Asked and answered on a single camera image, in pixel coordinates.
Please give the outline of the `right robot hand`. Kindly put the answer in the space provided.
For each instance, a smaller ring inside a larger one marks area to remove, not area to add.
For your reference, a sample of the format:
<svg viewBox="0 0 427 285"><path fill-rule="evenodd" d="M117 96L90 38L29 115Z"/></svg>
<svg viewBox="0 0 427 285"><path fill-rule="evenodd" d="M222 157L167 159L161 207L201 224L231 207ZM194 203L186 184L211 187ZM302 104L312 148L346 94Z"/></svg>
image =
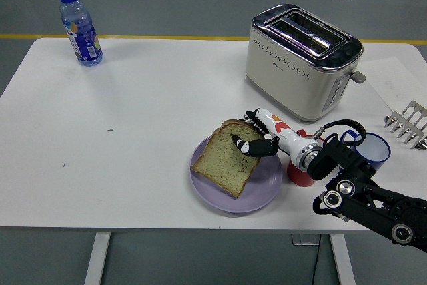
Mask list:
<svg viewBox="0 0 427 285"><path fill-rule="evenodd" d="M235 146L246 156L257 158L274 156L278 150L282 150L291 157L295 166L299 166L314 146L312 140L300 137L279 117L264 108L247 111L244 121L261 131L262 135L270 134L272 137L248 141L233 135Z"/></svg>

